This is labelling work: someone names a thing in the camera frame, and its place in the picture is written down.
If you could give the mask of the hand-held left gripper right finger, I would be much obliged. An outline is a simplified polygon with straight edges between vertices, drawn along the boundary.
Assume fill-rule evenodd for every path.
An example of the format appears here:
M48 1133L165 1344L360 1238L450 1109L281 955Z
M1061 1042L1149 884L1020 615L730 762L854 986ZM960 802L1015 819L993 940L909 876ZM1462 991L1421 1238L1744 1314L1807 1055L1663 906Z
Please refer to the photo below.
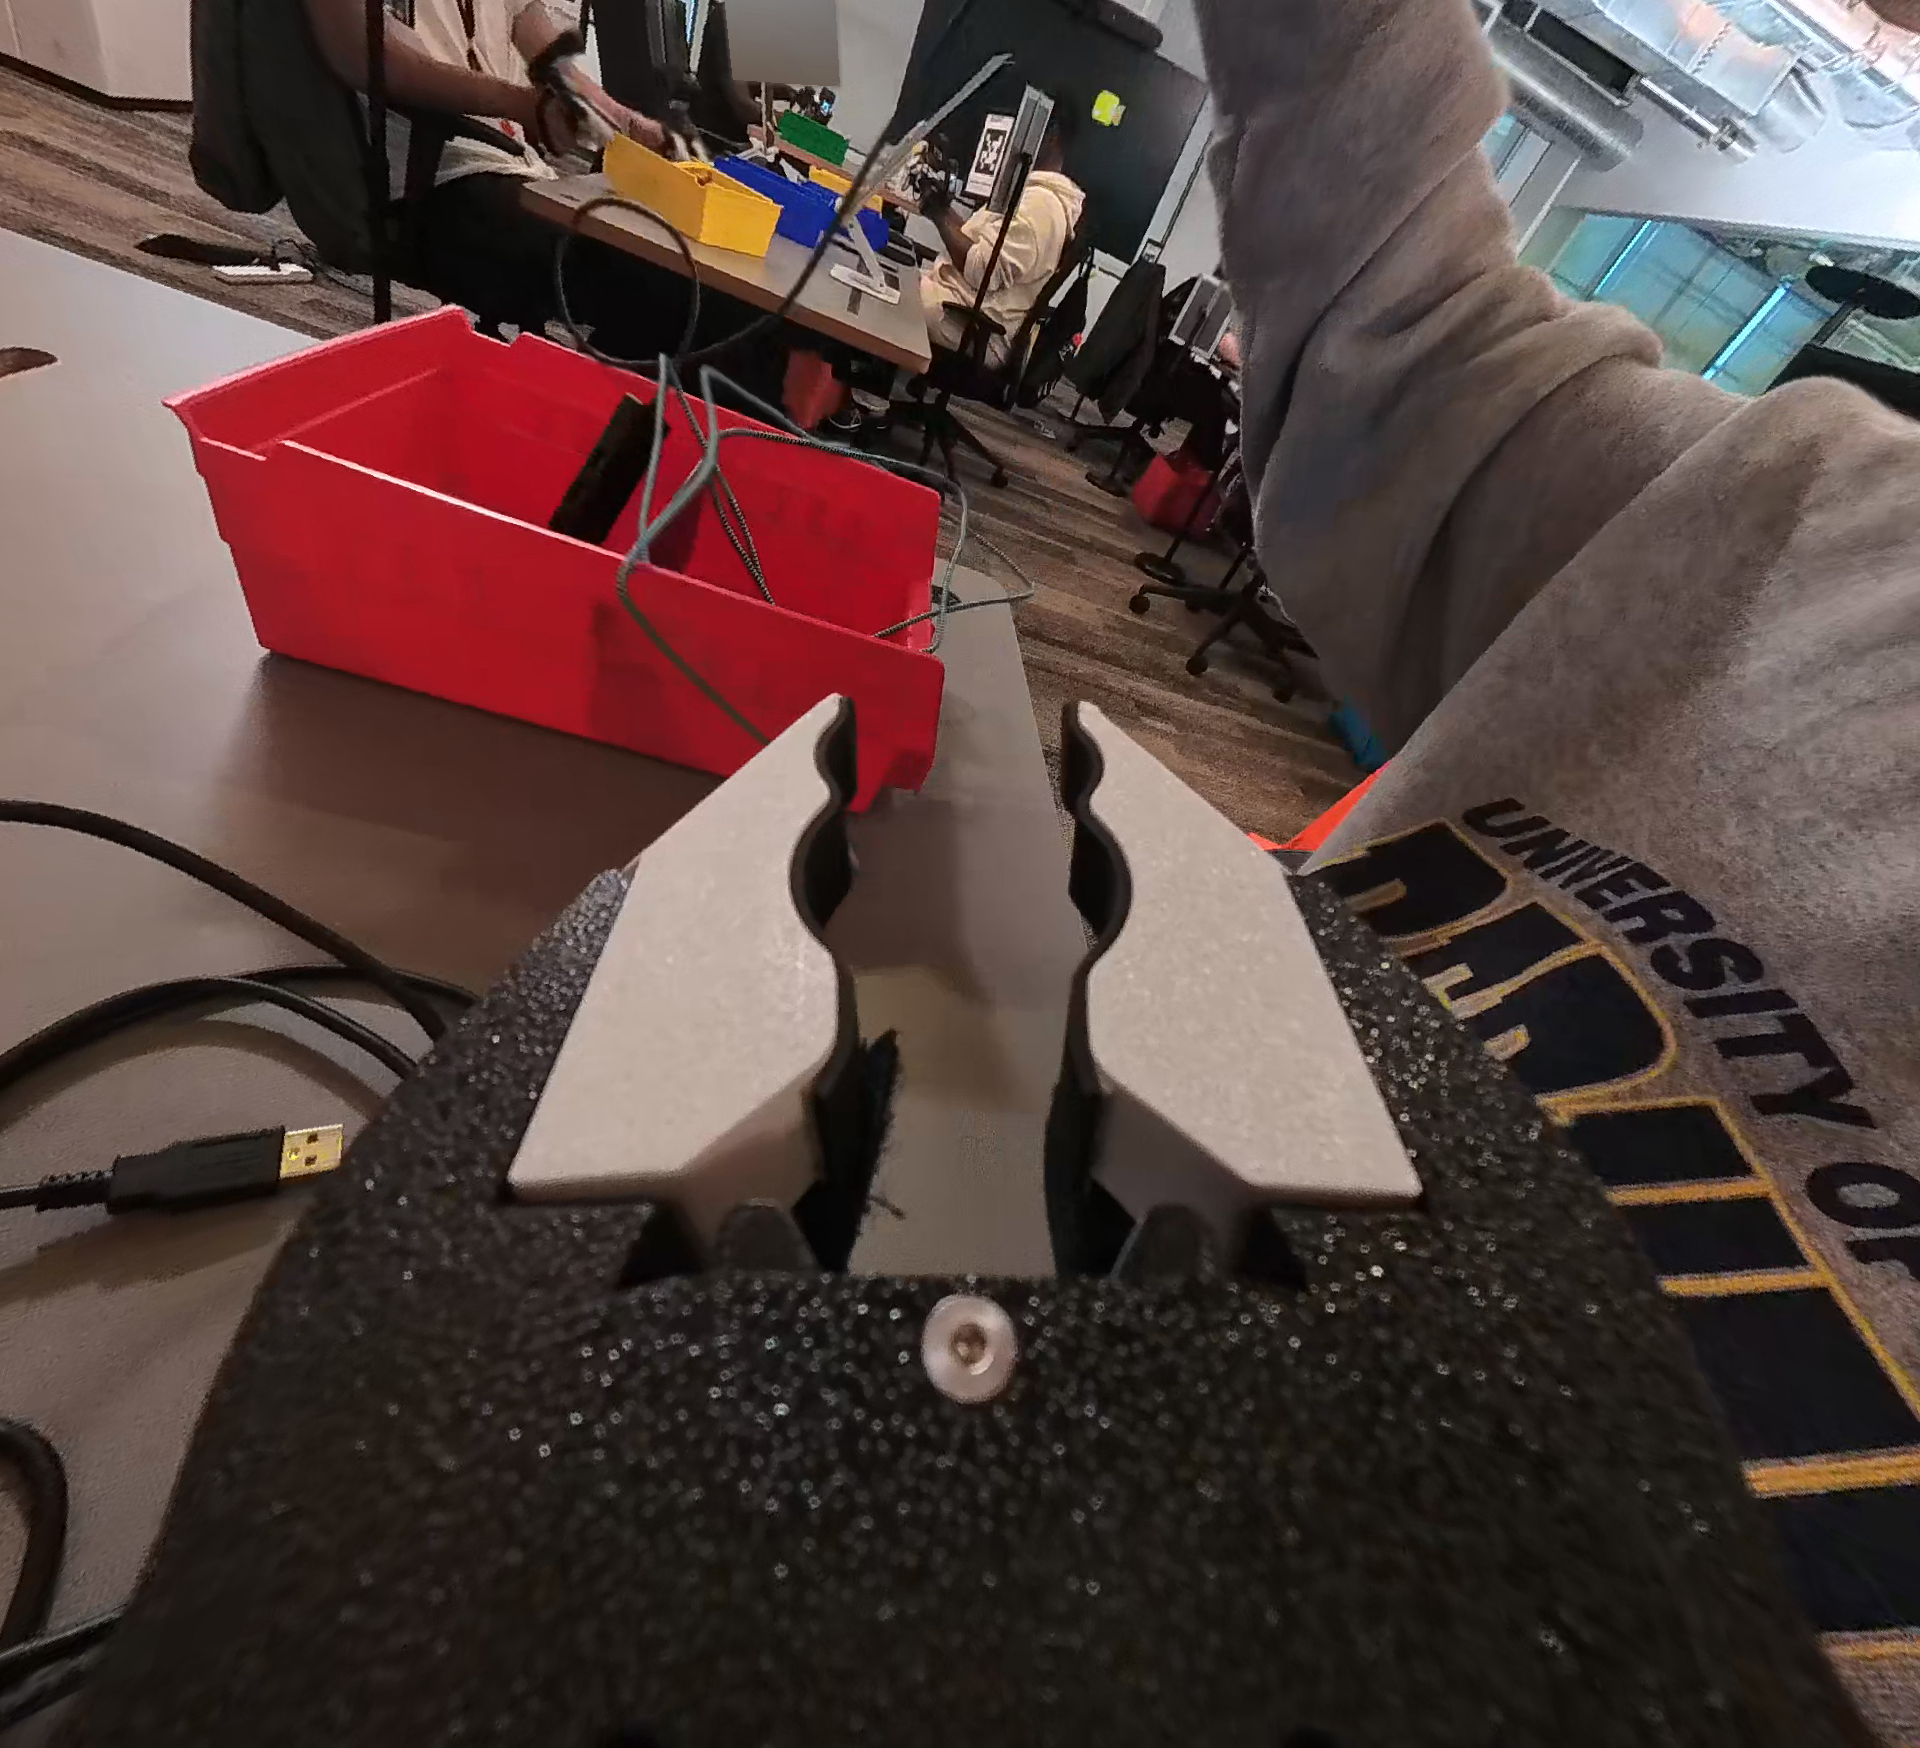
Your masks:
M1160 1208L1256 1255L1275 1208L1404 1212L1424 1187L1289 876L1105 711L1061 714L1085 955L1061 1055L1061 1255Z

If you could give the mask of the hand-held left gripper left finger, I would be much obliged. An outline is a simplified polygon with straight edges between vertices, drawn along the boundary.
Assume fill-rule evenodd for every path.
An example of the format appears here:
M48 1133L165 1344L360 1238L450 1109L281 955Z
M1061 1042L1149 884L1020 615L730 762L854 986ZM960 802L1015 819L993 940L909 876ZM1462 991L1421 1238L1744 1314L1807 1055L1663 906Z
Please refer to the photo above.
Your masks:
M825 923L851 889L855 710L825 696L631 862L508 1195L654 1204L699 1246L746 1204L798 1208L840 1161L858 1048Z

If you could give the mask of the black usb hub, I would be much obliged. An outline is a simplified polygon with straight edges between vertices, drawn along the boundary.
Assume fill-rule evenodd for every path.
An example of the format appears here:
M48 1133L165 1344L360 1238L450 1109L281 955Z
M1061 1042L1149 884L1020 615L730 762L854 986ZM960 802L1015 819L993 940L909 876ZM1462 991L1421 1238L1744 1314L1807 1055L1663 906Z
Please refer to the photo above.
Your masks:
M634 503L650 471L657 469L661 442L657 399L623 395L590 445L583 464L566 481L546 531L606 544L616 521Z

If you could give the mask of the orange object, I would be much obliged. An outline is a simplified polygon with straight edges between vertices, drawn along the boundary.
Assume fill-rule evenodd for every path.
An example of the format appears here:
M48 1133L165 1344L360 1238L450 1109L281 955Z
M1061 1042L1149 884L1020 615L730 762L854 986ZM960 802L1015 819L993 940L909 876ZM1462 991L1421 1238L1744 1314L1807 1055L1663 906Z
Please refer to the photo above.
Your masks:
M1248 832L1248 839L1254 839L1268 853L1312 853L1337 832L1340 822L1350 819L1350 813L1366 799L1366 794L1376 789L1384 771L1386 771L1384 762L1366 771L1340 799L1330 802L1288 839L1273 839L1254 829Z

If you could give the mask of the person's grey sweatshirt torso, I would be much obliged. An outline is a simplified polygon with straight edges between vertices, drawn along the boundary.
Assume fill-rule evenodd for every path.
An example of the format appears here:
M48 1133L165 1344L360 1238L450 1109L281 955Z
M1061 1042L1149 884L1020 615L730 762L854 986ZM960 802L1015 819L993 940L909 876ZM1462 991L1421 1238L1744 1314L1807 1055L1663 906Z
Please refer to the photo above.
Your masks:
M1251 313L1245 439L1262 568L1394 748L1317 882L1580 1155L1913 1744L1913 426L1490 266Z

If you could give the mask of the black office chair with jacket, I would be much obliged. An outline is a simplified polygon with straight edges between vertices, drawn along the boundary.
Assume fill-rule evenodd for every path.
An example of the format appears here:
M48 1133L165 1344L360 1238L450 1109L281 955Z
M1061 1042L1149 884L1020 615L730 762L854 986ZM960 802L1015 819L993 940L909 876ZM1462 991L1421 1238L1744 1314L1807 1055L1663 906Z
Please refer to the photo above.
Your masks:
M389 107L399 178L370 165L367 105L318 50L302 0L190 0L196 183L233 212L284 208L326 266L416 283L426 196L454 144L508 135Z
M1127 496L1149 460L1149 382L1163 345L1166 264L1140 254L1079 338L1065 385L1075 395L1068 450L1110 442L1105 464L1085 469L1092 487Z

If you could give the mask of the grey desk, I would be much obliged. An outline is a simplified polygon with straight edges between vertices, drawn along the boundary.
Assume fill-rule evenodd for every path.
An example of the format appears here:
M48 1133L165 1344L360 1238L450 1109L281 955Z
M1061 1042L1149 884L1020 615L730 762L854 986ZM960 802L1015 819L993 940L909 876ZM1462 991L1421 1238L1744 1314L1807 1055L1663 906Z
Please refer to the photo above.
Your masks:
M828 274L828 259L786 237L764 254L711 243L679 243L667 220L616 196L604 175L559 175L521 183L519 203L539 220L574 230L661 271L696 279L706 291L783 313L790 330L828 338L858 354L922 375L930 340L916 296L882 300Z

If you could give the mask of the metal phone stand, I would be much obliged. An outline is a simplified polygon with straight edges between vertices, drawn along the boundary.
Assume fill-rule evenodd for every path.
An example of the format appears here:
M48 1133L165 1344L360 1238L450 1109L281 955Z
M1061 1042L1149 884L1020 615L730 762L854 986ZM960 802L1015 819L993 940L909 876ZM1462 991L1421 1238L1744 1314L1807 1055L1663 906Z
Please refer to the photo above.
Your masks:
M875 151L871 151L871 156L858 165L858 172L851 178L851 186L837 208L831 237L815 247L815 254L825 254L828 247L840 242L847 242L854 249L854 264L831 266L832 281L841 281L861 296L872 296L875 300L899 304L899 283L879 264L875 247L871 243L861 225L861 209L871 199L879 199L879 193L893 183L893 178L913 158L913 151L927 142L947 121L947 117L966 105L977 88L1010 67L1011 60L1011 54L987 56L987 61L933 114L909 124L889 121L884 127Z

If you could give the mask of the large yellow plastic bin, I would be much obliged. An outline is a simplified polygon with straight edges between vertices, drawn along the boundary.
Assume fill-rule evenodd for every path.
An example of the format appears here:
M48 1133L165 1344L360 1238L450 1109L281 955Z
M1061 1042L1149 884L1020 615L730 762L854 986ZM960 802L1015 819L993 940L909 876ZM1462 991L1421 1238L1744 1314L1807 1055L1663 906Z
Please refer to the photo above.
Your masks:
M682 242L763 259L777 237L780 203L699 158L668 158L631 135L604 144L608 193L641 208Z

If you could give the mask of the blue plastic bin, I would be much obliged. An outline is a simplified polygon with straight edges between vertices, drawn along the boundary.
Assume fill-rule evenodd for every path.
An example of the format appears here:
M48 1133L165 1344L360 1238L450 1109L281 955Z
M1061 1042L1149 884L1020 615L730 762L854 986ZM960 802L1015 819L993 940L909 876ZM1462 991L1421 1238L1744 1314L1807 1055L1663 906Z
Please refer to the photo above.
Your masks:
M840 200L807 178L794 182L742 156L722 156L702 182L702 208L689 237L752 259L763 259L777 237L814 249L832 226Z

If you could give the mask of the black monitor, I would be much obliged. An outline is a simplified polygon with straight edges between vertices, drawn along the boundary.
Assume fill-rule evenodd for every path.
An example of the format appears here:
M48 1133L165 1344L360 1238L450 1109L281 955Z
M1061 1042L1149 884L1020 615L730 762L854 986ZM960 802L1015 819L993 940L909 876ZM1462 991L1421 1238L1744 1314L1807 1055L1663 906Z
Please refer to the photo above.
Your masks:
M686 8L679 0L587 0L606 93L661 127L686 131Z

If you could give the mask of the large black wall screen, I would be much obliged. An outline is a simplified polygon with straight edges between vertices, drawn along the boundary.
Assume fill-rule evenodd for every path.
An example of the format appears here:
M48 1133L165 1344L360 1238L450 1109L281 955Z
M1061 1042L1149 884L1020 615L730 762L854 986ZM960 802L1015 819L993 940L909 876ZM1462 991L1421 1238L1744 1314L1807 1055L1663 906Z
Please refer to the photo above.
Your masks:
M1065 172L1085 193L1092 249L1127 266L1204 105L1204 84L1156 50L1156 29L1115 0L923 0L899 84L903 121L933 120L981 66L1007 67L933 127L969 165L988 114L1025 88L1072 114Z

